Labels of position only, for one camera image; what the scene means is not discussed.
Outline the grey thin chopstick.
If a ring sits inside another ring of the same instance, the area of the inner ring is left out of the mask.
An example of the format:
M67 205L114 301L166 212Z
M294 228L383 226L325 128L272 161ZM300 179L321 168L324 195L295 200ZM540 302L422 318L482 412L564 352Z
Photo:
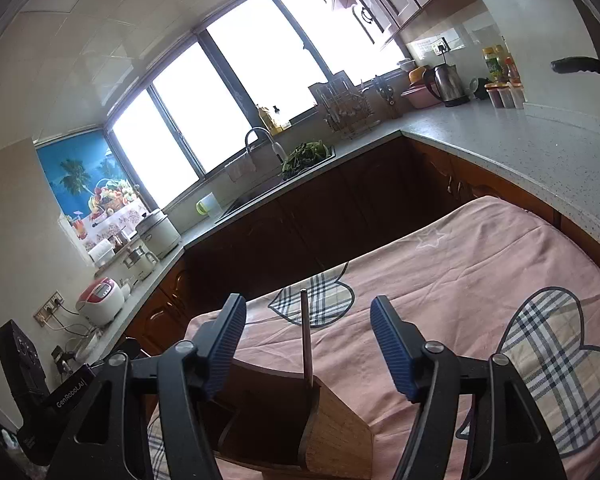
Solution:
M301 313L301 331L302 331L302 359L303 359L303 379L306 388L313 388L313 363L311 346L311 324L309 295L306 289L300 290L300 313Z

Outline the red white rice cooker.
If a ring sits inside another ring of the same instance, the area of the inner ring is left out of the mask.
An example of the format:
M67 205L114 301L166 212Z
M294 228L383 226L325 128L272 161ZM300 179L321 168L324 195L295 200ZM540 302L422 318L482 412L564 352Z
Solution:
M120 286L113 278L103 276L82 292L76 300L76 312L93 326L105 327L122 310L130 293L128 285Z

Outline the wooden utensil holder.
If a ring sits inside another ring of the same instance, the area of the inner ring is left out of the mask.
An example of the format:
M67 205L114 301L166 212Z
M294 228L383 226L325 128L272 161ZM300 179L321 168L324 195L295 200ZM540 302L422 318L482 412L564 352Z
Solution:
M370 426L318 378L235 360L211 407L207 436L222 460L270 478L372 476Z

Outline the pink tablecloth with plaid hearts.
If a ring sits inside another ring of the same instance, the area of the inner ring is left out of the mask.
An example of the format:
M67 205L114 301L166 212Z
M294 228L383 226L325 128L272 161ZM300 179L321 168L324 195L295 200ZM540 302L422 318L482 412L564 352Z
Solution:
M239 361L301 370L301 289L311 301L314 372L373 431L374 478L392 477L416 414L396 391L370 327L378 296L459 356L507 356L538 404L567 476L586 479L600 466L600 269L535 214L479 198L252 300Z

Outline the small white electric pot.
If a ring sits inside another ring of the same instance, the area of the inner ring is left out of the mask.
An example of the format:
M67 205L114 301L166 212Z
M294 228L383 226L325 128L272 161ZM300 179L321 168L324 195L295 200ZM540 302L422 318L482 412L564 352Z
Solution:
M159 259L150 250L142 246L130 247L123 258L123 264L137 281L143 281L154 272Z

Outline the white tall rice cooker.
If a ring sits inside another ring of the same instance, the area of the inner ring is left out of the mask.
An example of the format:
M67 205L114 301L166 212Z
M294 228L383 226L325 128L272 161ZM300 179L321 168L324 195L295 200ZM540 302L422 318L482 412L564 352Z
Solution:
M135 229L140 240L159 260L166 258L181 241L180 232L161 209L143 214Z

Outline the beach fruit poster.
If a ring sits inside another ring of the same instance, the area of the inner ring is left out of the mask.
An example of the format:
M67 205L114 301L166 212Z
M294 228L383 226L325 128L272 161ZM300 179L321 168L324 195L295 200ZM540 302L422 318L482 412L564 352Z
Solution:
M99 130L36 150L50 189L73 234L88 252L102 240L124 243L147 208Z

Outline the grey speckled countertop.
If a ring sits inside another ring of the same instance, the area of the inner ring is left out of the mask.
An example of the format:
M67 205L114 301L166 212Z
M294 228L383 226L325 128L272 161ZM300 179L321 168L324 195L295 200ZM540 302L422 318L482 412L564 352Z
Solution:
M600 268L600 134L528 116L521 110L496 110L488 102L431 107L337 143L334 156L326 162L269 188L221 220L204 220L185 231L180 244L135 287L91 348L87 361L94 362L114 348L186 249L320 174L399 136L471 162L547 204L554 211L554 222L567 219L576 226L580 233L577 243Z

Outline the lower wooden cabinets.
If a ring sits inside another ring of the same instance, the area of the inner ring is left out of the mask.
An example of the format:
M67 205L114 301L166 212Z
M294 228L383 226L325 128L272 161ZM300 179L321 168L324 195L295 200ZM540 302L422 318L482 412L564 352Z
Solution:
M393 139L257 207L185 248L123 332L149 354L191 318L239 292L257 298L384 246L475 198L494 196L550 222L600 267L600 243L494 172L412 139Z

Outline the pink basin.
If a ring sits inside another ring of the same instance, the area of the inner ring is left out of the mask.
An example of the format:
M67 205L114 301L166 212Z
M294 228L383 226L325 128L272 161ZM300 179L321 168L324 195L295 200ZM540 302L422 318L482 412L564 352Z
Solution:
M424 108L441 104L441 101L438 100L426 86L408 88L401 93L401 96L406 99L415 110L423 110Z

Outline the yellow oil bottle on sill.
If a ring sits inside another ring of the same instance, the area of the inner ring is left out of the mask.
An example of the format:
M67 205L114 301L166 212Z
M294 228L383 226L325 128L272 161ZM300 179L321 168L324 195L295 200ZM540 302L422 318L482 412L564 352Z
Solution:
M263 125L265 125L265 127L268 129L268 132L271 133L272 136L276 136L276 134L279 134L284 130L284 128L276 122L270 111L265 106L258 105L257 110L261 122L263 122Z

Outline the dish drying rack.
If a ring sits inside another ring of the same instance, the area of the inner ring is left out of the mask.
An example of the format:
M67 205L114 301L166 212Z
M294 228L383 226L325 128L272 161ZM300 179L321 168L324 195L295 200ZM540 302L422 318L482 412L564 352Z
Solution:
M343 70L327 82L311 84L309 90L334 133L353 138L379 125L366 96Z

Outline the knife block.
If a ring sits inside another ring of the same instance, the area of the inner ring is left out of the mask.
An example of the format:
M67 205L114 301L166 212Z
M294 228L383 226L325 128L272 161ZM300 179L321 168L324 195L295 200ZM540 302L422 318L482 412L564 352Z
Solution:
M400 110L396 107L396 97L394 96L394 90L386 81L384 76L376 75L373 79L373 86L381 99L384 100L388 108L388 115L392 119L399 118L401 116Z

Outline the black wok on stove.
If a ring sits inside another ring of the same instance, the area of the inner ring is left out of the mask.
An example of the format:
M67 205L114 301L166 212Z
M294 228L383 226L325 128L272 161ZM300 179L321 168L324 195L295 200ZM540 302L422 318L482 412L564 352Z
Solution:
M590 72L600 74L600 60L588 56L570 56L550 62L552 71L556 74L574 74Z

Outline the kitchen window frame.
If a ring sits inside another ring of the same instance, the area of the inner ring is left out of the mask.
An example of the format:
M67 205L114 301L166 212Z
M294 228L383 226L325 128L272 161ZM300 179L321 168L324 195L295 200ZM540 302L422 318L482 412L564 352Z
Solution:
M287 127L314 109L311 84L340 70L365 84L409 57L359 6L245 0L152 77L111 134L142 190L164 207L264 138L258 105Z

